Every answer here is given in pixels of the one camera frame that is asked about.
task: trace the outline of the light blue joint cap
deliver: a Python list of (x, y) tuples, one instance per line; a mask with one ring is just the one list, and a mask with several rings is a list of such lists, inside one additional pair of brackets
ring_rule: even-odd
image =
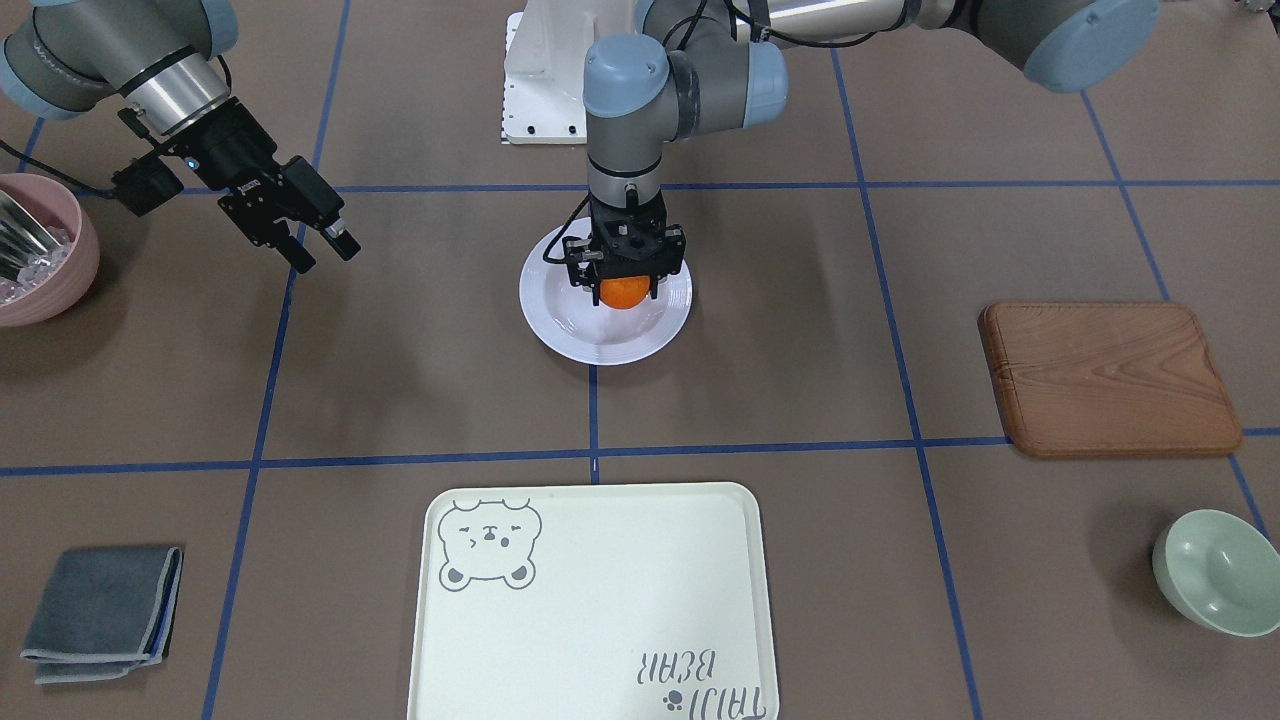
[(767, 123), (782, 114), (787, 106), (787, 61), (782, 50), (772, 42), (753, 42), (748, 53), (746, 114), (742, 127)]
[(636, 14), (632, 15), (636, 32), (644, 32), (644, 22), (649, 19), (649, 10), (653, 9), (653, 3), (654, 0), (640, 0), (636, 3)]
[(9, 100), (13, 100), (15, 105), (37, 118), (45, 118), (46, 120), (69, 120), (83, 115), (83, 113), (76, 113), (49, 102), (44, 97), (36, 95), (36, 91), (27, 87), (27, 83), (22, 82), (18, 73), (13, 70), (13, 65), (9, 64), (9, 58), (4, 54), (4, 44), (0, 44), (0, 90), (3, 90), (4, 94), (9, 96)]
[(230, 0), (200, 0), (200, 4), (205, 6), (205, 17), (209, 18), (209, 32), (214, 46), (210, 59), (212, 59), (236, 47), (236, 41), (239, 40), (239, 23), (236, 20)]
[(1048, 33), (1023, 74), (1053, 92), (1092, 87), (1138, 54), (1158, 18), (1160, 0), (1097, 0)]
[(667, 85), (671, 67), (648, 35), (611, 35), (586, 51), (582, 105), (598, 118), (620, 118), (648, 105)]

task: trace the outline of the paw print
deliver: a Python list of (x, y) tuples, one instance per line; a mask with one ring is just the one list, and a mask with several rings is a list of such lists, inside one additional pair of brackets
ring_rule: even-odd
[(677, 710), (684, 710), (681, 703), (685, 702), (685, 696), (680, 694), (680, 691), (671, 691), (662, 698), (662, 702), (666, 703), (667, 710), (675, 712)]

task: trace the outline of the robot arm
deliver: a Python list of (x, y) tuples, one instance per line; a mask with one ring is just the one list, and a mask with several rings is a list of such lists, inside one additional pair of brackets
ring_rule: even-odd
[(180, 158), (255, 245), (278, 250), (306, 272), (315, 259), (287, 220), (306, 223), (343, 260), (360, 245), (340, 217), (343, 201), (302, 158), (284, 165), (276, 145), (209, 65), (237, 38), (228, 0), (32, 0), (35, 9), (4, 41), (0, 88), (46, 119), (69, 119), (109, 95), (127, 106), (120, 119), (151, 143), (148, 154), (115, 173), (114, 196), (145, 215), (182, 182), (160, 160)]
[(685, 234), (667, 224), (664, 142), (769, 122), (786, 105), (782, 45), (822, 44), (918, 24), (974, 35), (1056, 92), (1089, 87), (1155, 28), (1160, 0), (641, 0), (639, 35), (588, 51), (591, 236), (562, 238), (570, 282), (600, 284), (681, 270)]

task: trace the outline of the cartoon bear face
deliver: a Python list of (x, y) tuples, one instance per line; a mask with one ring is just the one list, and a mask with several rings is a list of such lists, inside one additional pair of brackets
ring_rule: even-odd
[(529, 502), (512, 507), (507, 501), (457, 502), (440, 518), (436, 533), (444, 541), (440, 584), (458, 592), (471, 580), (497, 580), (524, 589), (534, 582), (534, 541), (543, 519)]

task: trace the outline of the orange ball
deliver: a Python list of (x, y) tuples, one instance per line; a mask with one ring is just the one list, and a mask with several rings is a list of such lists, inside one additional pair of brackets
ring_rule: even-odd
[(649, 275), (600, 281), (600, 302), (614, 310), (630, 310), (649, 295)]

